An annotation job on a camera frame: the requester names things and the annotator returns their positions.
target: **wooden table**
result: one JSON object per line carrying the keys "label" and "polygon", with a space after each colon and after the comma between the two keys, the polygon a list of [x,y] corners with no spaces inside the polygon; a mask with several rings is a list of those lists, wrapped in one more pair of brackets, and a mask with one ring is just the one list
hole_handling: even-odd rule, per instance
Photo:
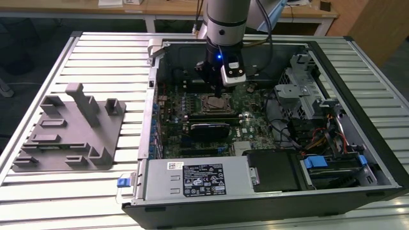
{"label": "wooden table", "polygon": [[[154,20],[194,20],[195,0],[143,0],[141,5],[123,4],[121,8],[101,9],[97,0],[0,0],[0,17],[143,19],[149,33],[155,32]],[[297,6],[282,11],[281,23],[317,23],[314,35],[323,36],[335,11],[318,10],[318,0],[311,6]]]}

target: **black cord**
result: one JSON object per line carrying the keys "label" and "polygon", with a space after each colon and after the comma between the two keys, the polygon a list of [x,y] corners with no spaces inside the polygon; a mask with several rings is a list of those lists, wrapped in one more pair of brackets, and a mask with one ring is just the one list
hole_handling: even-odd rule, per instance
{"label": "black cord", "polygon": [[262,13],[265,24],[267,26],[267,39],[266,40],[269,42],[267,60],[266,60],[266,63],[263,64],[263,66],[257,71],[257,73],[259,73],[261,71],[263,71],[266,69],[266,67],[269,66],[269,64],[271,62],[271,59],[273,59],[273,40],[271,40],[271,30],[273,30],[273,28],[271,28],[271,25],[270,25],[270,21],[269,21],[266,10],[263,9],[259,0],[255,0],[255,2],[257,2],[257,6],[258,6],[258,9],[259,9],[259,12]]}
{"label": "black cord", "polygon": [[287,5],[289,8],[291,8],[291,23],[294,22],[294,13],[293,13],[293,6],[291,5]]}
{"label": "black cord", "polygon": [[194,17],[194,25],[197,25],[197,19],[198,19],[198,5],[199,5],[199,0],[197,0],[197,6],[195,6],[195,17]]}
{"label": "black cord", "polygon": [[199,15],[199,12],[202,11],[202,7],[203,7],[203,0],[201,1],[201,3],[199,3],[199,0],[197,0],[194,25],[197,25],[198,15]]}

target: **table leg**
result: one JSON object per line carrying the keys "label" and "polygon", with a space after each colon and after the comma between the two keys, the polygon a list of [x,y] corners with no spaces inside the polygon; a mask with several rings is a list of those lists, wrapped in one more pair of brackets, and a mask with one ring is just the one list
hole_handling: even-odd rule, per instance
{"label": "table leg", "polygon": [[314,32],[314,36],[325,36],[327,30],[330,29],[330,25],[333,22],[333,18],[322,18],[322,22],[318,25],[318,28]]}
{"label": "table leg", "polygon": [[154,15],[146,15],[145,16],[145,24],[146,24],[146,31],[147,33],[155,33],[155,28],[154,28]]}

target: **white sticker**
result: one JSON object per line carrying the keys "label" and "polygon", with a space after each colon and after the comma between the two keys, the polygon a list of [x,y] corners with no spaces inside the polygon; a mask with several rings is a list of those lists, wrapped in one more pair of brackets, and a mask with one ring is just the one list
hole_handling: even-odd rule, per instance
{"label": "white sticker", "polygon": [[125,10],[125,13],[142,13],[142,11]]}
{"label": "white sticker", "polygon": [[182,162],[167,162],[167,170],[181,170],[183,168]]}

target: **red wire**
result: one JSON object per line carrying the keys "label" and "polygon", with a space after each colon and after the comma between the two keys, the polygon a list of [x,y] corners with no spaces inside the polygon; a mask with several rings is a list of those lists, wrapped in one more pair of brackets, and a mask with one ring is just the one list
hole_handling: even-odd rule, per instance
{"label": "red wire", "polygon": [[337,133],[335,132],[335,134],[338,134],[342,137],[342,140],[343,140],[343,153],[347,153],[347,151],[346,151],[346,138],[345,138],[342,133]]}
{"label": "red wire", "polygon": [[311,142],[314,141],[314,135],[315,135],[317,131],[318,131],[318,130],[322,130],[322,129],[326,129],[326,128],[315,128],[315,129],[314,129],[314,131],[313,131],[313,140],[311,140]]}

